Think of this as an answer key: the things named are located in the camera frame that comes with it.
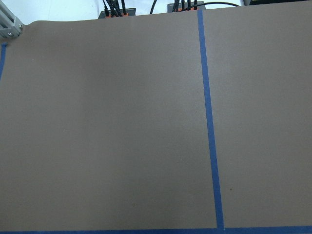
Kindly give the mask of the brown paper table cover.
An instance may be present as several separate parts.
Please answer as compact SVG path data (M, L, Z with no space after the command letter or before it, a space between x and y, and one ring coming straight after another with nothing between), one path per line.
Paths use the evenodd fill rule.
M311 233L310 1L0 44L3 234Z

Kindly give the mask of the left orange connector board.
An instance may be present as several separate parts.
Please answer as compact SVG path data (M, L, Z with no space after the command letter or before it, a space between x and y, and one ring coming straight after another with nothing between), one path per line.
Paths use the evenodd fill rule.
M123 17L128 17L128 16L135 16L136 15L136 8L126 8L126 14L123 13L123 10L121 9L121 15ZM107 19L107 18L115 18L115 17L119 17L119 15L117 14L117 10L114 10L114 13L112 15L111 10L109 9L104 9L103 11L101 11L98 19Z

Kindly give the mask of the orange connector board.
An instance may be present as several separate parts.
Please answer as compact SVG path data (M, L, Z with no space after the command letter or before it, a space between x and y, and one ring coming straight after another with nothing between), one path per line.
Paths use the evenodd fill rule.
M204 3L203 1L198 1L198 2L197 2L197 5L198 5L198 6L197 6L197 10L198 10L198 9L201 9L201 10L206 9L206 6L205 6L205 5L199 6L200 4L203 4L203 3ZM194 1L192 1L192 2L190 3L190 5L188 5L187 2L185 2L185 3L184 3L184 8L186 9L186 8L189 7L189 6L194 6L194 5L195 5L195 2L194 2ZM167 13L172 12L173 7L174 7L174 3L169 3L169 4L167 4ZM182 3L181 3L181 2L178 4L178 10L179 10L179 11L182 10Z
M126 14L123 13L123 10L121 9L121 15L123 17L128 17L128 16L135 16L136 15L136 8L126 8ZM109 9L104 9L103 11L101 11L98 19L107 19L107 18L115 18L115 17L119 17L119 15L117 14L117 10L114 10L114 13L112 15L111 10Z

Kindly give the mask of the right orange connector board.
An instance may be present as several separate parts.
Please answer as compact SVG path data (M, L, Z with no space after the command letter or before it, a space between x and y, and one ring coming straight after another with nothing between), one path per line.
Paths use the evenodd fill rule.
M206 6L205 6L205 5L199 6L200 4L203 4L203 3L204 3L203 1L198 1L198 2L197 2L197 5L198 5L198 6L197 6L197 10L198 10L198 9L201 9L201 10L206 9ZM189 7L189 6L194 6L194 5L195 5L195 2L194 2L194 1L192 1L192 2L190 3L190 5L188 5L187 2L185 2L185 3L184 3L184 8L186 9L186 8ZM167 13L172 12L173 7L174 7L174 3L169 3L169 4L167 4ZM179 11L182 10L182 3L181 3L181 2L178 4L178 10L179 10Z

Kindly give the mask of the aluminium frame post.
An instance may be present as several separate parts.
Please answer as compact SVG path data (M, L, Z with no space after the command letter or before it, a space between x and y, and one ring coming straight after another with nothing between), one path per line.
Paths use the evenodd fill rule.
M24 24L0 1L0 37L17 38L23 32Z

